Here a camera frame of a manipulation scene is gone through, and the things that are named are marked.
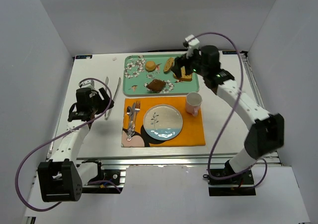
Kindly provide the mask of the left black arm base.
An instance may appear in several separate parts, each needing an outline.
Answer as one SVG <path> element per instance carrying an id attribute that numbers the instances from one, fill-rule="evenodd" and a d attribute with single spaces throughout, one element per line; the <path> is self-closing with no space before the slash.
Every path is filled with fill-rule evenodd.
<path id="1" fill-rule="evenodd" d="M 94 163 L 93 168 L 85 173 L 90 175 L 87 184 L 83 184 L 84 194 L 120 194 L 124 187 L 126 169 L 124 167 L 103 163 L 101 160 L 78 161 L 77 168 L 88 168 L 87 164 Z"/>

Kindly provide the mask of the pink mug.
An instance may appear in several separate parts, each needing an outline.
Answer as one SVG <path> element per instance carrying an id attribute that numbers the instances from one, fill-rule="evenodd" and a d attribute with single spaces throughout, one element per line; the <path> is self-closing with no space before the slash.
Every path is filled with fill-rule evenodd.
<path id="1" fill-rule="evenodd" d="M 186 96 L 186 112 L 196 117 L 202 104 L 202 97 L 197 92 L 188 93 Z"/>

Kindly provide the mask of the round yellow bun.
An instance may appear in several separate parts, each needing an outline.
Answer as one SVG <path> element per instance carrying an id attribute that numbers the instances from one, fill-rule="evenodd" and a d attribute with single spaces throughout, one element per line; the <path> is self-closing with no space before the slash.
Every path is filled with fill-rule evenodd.
<path id="1" fill-rule="evenodd" d="M 157 65 L 154 61 L 147 61 L 145 64 L 145 69 L 148 72 L 152 72 L 156 69 Z"/>

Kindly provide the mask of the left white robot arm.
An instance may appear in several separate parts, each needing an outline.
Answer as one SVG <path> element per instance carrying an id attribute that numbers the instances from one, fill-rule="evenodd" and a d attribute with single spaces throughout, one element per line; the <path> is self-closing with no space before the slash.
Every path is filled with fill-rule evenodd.
<path id="1" fill-rule="evenodd" d="M 44 202 L 75 202 L 83 186 L 100 174 L 96 161 L 77 164 L 83 141 L 96 115 L 103 115 L 114 102 L 105 88 L 82 87 L 76 90 L 76 102 L 70 107 L 67 133 L 48 162 L 38 166 L 38 178 Z"/>

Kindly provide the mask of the dark brown bread piece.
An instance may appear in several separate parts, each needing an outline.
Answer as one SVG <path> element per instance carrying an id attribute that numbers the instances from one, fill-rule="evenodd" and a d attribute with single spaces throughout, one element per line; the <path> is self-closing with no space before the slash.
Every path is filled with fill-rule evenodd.
<path id="1" fill-rule="evenodd" d="M 166 82 L 159 79 L 152 80 L 148 85 L 146 85 L 146 88 L 149 89 L 152 92 L 160 92 L 165 87 Z"/>

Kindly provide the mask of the orange cartoon placemat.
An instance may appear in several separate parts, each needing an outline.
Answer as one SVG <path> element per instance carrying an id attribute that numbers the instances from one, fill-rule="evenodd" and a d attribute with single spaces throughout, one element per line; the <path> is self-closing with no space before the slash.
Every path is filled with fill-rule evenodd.
<path id="1" fill-rule="evenodd" d="M 201 111 L 186 112 L 185 96 L 125 99 L 124 109 L 140 101 L 135 133 L 128 138 L 129 117 L 123 120 L 122 147 L 194 147 L 206 144 Z"/>

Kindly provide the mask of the large seeded bread slice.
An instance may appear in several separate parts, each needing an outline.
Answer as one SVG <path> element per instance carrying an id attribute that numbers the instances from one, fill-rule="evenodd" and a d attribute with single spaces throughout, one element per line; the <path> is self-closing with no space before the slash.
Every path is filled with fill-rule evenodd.
<path id="1" fill-rule="evenodd" d="M 185 67 L 181 67 L 181 78 L 177 78 L 175 74 L 173 74 L 173 77 L 176 79 L 175 83 L 183 81 L 192 81 L 192 74 L 186 75 Z"/>

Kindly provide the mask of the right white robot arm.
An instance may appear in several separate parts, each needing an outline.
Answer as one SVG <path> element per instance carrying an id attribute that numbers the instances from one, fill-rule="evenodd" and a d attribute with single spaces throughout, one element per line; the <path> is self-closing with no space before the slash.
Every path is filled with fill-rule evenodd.
<path id="1" fill-rule="evenodd" d="M 284 118 L 281 114 L 271 114 L 242 92 L 242 84 L 237 84 L 235 77 L 221 67 L 217 47 L 189 43 L 185 43 L 185 47 L 186 54 L 177 57 L 171 69 L 177 78 L 181 77 L 182 68 L 186 75 L 200 75 L 205 85 L 229 104 L 231 112 L 237 113 L 248 128 L 243 149 L 225 163 L 223 174 L 218 179 L 236 177 L 284 145 Z"/>

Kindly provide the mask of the green floral tray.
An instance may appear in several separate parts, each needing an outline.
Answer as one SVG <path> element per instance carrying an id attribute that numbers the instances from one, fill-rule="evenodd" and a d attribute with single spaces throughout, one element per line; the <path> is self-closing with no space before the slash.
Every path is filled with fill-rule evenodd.
<path id="1" fill-rule="evenodd" d="M 132 55 L 125 59 L 123 92 L 126 96 L 177 95 L 199 91 L 196 74 L 185 75 L 181 68 L 181 78 L 171 71 L 174 59 L 179 54 Z"/>

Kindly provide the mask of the silver knife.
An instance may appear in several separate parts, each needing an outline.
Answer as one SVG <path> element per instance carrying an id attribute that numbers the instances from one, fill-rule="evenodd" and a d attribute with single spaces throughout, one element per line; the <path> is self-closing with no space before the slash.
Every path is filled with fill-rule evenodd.
<path id="1" fill-rule="evenodd" d="M 135 113 L 135 107 L 136 107 L 136 103 L 134 102 L 132 107 L 128 106 L 127 107 L 127 114 L 129 116 L 129 123 L 128 123 L 128 135 L 131 134 L 132 132 L 132 124 L 133 124 L 133 118 L 134 118 L 134 113 Z"/>

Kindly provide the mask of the small oval bread slice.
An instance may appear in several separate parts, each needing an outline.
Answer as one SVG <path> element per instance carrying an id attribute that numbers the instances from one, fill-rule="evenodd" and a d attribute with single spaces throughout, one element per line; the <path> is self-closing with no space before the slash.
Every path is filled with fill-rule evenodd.
<path id="1" fill-rule="evenodd" d="M 168 73 L 171 70 L 171 68 L 173 67 L 173 64 L 174 64 L 174 58 L 172 58 L 172 57 L 168 58 L 164 67 L 163 67 L 163 72 Z"/>

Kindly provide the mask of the silver fork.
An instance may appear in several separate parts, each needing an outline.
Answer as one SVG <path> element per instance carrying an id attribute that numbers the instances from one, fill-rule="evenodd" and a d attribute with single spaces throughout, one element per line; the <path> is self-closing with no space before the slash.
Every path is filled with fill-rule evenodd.
<path id="1" fill-rule="evenodd" d="M 141 101 L 137 100 L 132 107 L 133 115 L 130 121 L 130 131 L 132 134 L 135 132 L 135 122 L 136 122 L 137 115 L 140 112 L 140 109 L 141 109 Z"/>

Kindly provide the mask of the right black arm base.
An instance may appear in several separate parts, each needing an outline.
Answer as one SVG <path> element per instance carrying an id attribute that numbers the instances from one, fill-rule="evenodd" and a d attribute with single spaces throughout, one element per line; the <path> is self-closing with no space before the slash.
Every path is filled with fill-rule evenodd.
<path id="1" fill-rule="evenodd" d="M 209 196 L 211 197 L 256 195 L 251 170 L 225 180 L 212 179 L 208 174 L 203 174 L 203 179 L 208 182 Z"/>

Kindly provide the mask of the ceramic plate with plant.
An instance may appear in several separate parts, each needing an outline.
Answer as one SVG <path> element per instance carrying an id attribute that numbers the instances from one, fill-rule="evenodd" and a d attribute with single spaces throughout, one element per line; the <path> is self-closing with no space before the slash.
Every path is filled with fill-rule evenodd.
<path id="1" fill-rule="evenodd" d="M 145 113 L 143 127 L 151 138 L 168 141 L 181 132 L 183 118 L 181 113 L 171 105 L 155 105 Z"/>

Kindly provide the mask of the silver spoon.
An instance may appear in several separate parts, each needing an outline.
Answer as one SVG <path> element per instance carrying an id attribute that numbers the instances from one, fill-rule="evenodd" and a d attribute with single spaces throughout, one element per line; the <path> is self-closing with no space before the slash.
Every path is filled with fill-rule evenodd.
<path id="1" fill-rule="evenodd" d="M 131 108 L 131 106 L 127 107 L 126 113 L 128 115 L 128 128 L 127 128 L 127 141 L 131 140 L 131 118 L 133 117 L 133 109 Z"/>

